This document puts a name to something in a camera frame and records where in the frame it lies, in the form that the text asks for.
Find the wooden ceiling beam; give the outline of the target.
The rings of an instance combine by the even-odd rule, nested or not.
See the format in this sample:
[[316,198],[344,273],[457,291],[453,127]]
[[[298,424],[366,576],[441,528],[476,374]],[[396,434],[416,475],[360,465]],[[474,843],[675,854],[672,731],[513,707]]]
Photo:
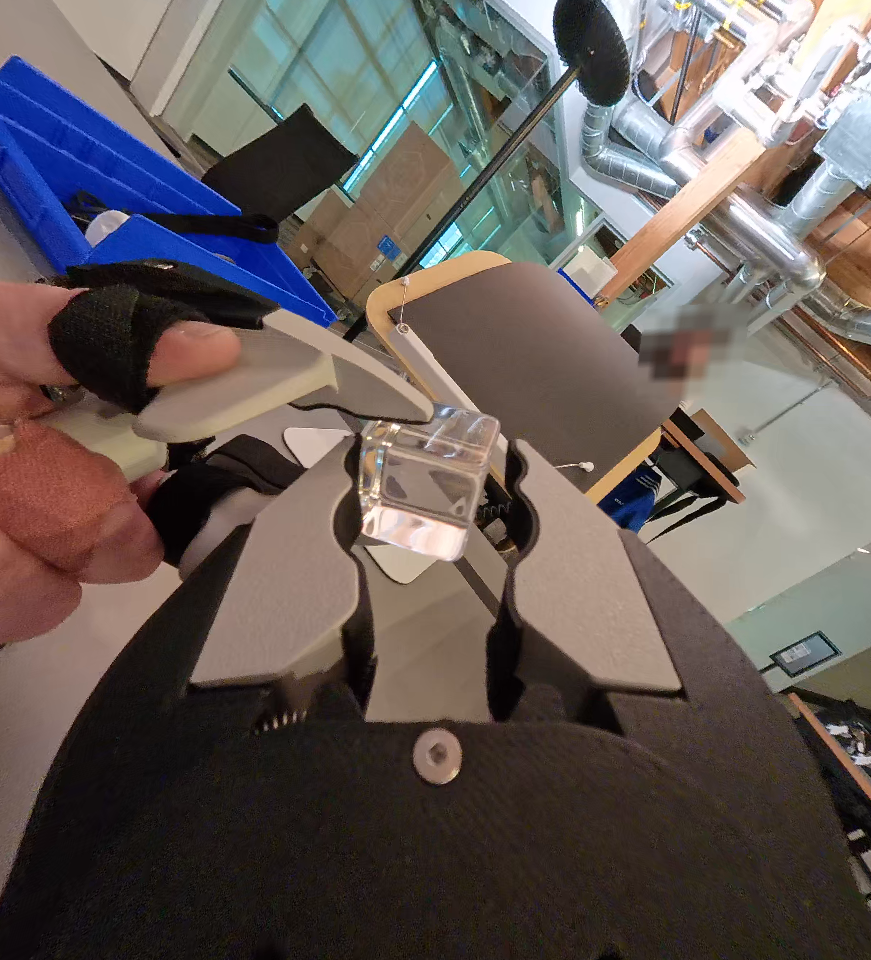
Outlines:
[[650,270],[677,241],[717,208],[741,183],[766,151],[758,137],[737,128],[713,159],[683,186],[612,257],[615,275],[599,292],[599,308],[611,305],[641,275]]

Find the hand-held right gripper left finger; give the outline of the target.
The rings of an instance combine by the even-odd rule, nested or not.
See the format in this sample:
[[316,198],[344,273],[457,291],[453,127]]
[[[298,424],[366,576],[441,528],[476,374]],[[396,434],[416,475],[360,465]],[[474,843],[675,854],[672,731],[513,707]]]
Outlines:
[[189,579],[209,571],[223,535],[248,536],[190,682],[275,690],[279,714],[301,714],[327,683],[345,682],[365,712],[376,674],[362,531],[360,438],[344,435],[277,496],[241,488],[215,506],[189,546]]

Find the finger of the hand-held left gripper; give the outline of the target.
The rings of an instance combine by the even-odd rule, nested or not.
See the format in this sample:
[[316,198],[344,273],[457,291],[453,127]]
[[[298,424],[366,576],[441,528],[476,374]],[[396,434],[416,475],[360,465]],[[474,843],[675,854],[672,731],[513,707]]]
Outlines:
[[240,332],[240,361],[257,378],[261,411],[333,409],[353,417],[426,425],[429,397],[379,360],[327,328],[286,310]]
[[136,417],[133,431],[166,444],[192,442],[335,385],[324,353],[245,352],[222,374],[162,389]]

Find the wooden table with black legs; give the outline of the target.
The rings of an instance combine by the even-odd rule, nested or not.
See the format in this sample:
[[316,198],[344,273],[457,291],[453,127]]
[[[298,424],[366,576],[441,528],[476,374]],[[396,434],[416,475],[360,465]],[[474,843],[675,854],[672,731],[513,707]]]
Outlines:
[[871,809],[871,709],[798,688],[782,701],[842,807]]

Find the framed wall sign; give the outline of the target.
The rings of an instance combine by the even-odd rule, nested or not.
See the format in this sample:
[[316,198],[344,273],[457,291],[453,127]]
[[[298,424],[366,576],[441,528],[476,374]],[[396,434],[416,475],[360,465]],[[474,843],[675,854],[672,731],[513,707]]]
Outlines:
[[788,647],[771,654],[766,671],[778,670],[794,679],[842,656],[842,651],[821,630],[817,630]]

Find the silver ventilation ducts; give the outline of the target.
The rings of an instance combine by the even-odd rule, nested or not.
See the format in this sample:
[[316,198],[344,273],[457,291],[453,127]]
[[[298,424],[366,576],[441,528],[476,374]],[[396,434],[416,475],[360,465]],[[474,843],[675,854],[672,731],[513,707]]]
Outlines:
[[838,298],[806,238],[854,190],[871,185],[871,28],[867,2],[688,2],[741,52],[687,113],[664,120],[635,92],[644,2],[603,2],[621,28],[631,79],[615,105],[588,101],[582,159],[598,178],[670,201],[714,159],[732,132],[747,129],[767,154],[802,122],[824,130],[822,162],[793,199],[775,209],[742,181],[699,224],[741,259],[742,271],[775,280],[749,320],[752,332],[804,304],[819,322],[871,344],[871,307]]

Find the white flat base plate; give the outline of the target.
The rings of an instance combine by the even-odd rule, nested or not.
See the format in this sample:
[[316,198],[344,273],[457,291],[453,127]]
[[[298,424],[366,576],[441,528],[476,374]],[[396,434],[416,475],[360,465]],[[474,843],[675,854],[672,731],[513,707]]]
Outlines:
[[400,586],[416,582],[440,563],[436,558],[395,545],[365,542],[359,546],[385,577]]
[[348,429],[325,427],[286,427],[283,443],[294,460],[305,470],[318,462],[354,434]]

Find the person's left hand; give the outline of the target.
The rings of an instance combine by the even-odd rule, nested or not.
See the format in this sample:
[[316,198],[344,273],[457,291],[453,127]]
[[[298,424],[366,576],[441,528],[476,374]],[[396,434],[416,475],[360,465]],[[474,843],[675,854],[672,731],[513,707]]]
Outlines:
[[0,281],[0,647],[58,627],[84,585],[144,580],[164,556],[144,511],[159,473],[131,483],[50,426],[45,389],[85,388],[137,414],[240,353],[233,329],[130,284]]

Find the black board with wooden edge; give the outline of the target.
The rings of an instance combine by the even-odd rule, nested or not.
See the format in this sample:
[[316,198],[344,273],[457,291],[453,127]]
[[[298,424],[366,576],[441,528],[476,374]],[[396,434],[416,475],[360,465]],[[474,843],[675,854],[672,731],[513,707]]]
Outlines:
[[672,386],[559,273],[469,252],[370,294],[369,328],[386,350],[399,323],[423,341],[465,405],[495,417],[599,503],[659,446],[679,406]]

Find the clear acrylic cube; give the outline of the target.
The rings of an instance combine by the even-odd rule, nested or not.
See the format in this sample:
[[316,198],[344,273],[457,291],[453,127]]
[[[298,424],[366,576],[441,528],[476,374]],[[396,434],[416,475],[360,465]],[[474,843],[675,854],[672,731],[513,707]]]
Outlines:
[[442,562],[463,557],[501,435],[489,414],[445,405],[415,425],[377,420],[361,433],[361,533]]

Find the white bar on board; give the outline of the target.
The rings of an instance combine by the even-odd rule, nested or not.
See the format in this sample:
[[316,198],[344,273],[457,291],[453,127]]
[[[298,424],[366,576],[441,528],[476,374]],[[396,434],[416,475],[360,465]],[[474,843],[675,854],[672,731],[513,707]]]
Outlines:
[[431,401],[439,400],[439,387],[433,384],[431,378],[432,356],[418,334],[400,322],[391,331],[388,343],[412,384]]

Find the blue jacket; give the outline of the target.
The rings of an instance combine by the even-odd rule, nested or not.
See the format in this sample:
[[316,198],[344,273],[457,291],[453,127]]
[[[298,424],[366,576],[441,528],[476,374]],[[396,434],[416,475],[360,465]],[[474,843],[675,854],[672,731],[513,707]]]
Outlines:
[[653,464],[643,462],[597,506],[621,530],[638,534],[656,508],[662,480]]

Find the blue plastic bin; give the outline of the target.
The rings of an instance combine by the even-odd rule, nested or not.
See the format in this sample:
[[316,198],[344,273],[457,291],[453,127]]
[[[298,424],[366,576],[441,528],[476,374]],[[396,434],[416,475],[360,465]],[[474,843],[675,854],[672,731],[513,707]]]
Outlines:
[[18,56],[0,68],[0,190],[51,268],[186,263],[328,329],[328,303],[276,243],[152,216],[241,210]]

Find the black cloth panel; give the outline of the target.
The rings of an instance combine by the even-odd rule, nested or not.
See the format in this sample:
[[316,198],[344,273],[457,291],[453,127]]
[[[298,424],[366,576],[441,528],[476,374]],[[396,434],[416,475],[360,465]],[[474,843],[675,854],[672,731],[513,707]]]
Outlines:
[[242,214],[282,222],[343,180],[358,161],[303,103],[215,163],[201,181]]

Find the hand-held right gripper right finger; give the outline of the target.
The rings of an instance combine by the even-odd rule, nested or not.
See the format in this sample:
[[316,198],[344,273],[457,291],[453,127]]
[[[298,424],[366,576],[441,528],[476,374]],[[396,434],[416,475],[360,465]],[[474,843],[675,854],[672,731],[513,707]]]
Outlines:
[[516,555],[486,641],[492,718],[512,718],[538,686],[572,718],[603,694],[681,695],[619,527],[523,439],[509,443],[505,481]]

